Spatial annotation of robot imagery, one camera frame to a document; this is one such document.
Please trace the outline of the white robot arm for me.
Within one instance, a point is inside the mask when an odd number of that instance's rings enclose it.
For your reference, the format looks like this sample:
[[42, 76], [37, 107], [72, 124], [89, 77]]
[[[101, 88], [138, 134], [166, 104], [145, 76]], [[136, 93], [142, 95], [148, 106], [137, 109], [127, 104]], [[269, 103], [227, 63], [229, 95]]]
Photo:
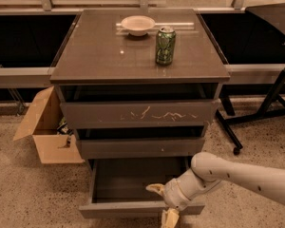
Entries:
[[166, 209], [161, 213], [161, 228], [175, 228], [180, 212], [199, 195], [216, 190], [229, 181], [285, 206], [285, 170], [234, 161], [199, 152], [190, 167], [166, 184], [154, 183], [146, 190], [163, 198]]

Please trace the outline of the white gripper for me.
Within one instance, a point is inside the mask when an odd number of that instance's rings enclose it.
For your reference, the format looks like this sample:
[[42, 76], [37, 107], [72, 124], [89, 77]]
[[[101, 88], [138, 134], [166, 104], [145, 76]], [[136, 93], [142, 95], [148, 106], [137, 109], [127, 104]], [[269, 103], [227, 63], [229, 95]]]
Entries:
[[149, 184], [145, 187], [149, 192], [163, 196], [165, 204], [169, 207], [161, 214], [161, 228], [175, 228], [179, 220], [179, 211], [183, 211], [190, 199], [181, 191], [176, 179], [172, 179], [166, 185], [160, 183]]

